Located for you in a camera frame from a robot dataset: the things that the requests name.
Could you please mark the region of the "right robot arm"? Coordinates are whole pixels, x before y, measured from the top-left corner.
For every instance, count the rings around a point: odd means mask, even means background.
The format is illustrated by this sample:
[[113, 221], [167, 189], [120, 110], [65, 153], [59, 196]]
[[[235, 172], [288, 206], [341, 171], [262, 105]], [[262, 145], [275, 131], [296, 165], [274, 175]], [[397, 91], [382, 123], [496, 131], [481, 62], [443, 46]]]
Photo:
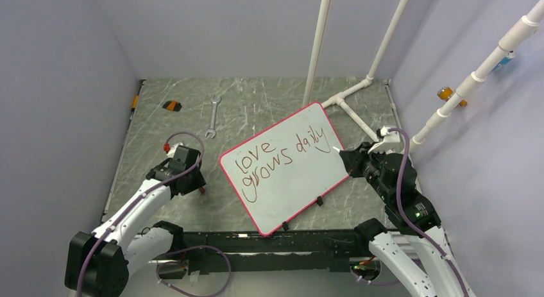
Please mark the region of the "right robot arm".
[[474, 296], [462, 275], [438, 213], [416, 188], [417, 172], [408, 156], [376, 153], [363, 142], [339, 152], [348, 175], [364, 178], [384, 202], [387, 217], [406, 238], [418, 261], [400, 248], [392, 233], [376, 219], [354, 229], [357, 253], [377, 257], [411, 296]]

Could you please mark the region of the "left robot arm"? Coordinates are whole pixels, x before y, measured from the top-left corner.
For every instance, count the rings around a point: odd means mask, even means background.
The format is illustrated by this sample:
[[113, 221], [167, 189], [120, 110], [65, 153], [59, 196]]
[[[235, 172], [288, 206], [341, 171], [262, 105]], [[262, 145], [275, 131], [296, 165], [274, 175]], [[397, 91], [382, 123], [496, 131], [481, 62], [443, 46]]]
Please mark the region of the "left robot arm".
[[130, 277], [157, 256], [179, 257], [186, 246], [181, 226], [144, 224], [177, 195], [205, 185], [201, 157], [167, 158], [150, 170], [137, 192], [109, 220], [90, 233], [78, 232], [69, 243], [64, 285], [77, 296], [120, 296]]

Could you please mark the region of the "pink framed whiteboard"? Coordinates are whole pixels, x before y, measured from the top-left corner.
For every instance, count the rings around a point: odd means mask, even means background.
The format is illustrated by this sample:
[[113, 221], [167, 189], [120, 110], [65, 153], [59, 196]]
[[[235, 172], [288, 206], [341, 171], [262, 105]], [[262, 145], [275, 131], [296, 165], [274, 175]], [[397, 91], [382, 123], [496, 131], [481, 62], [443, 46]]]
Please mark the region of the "pink framed whiteboard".
[[224, 152], [218, 162], [262, 236], [269, 236], [348, 178], [343, 149], [313, 102]]

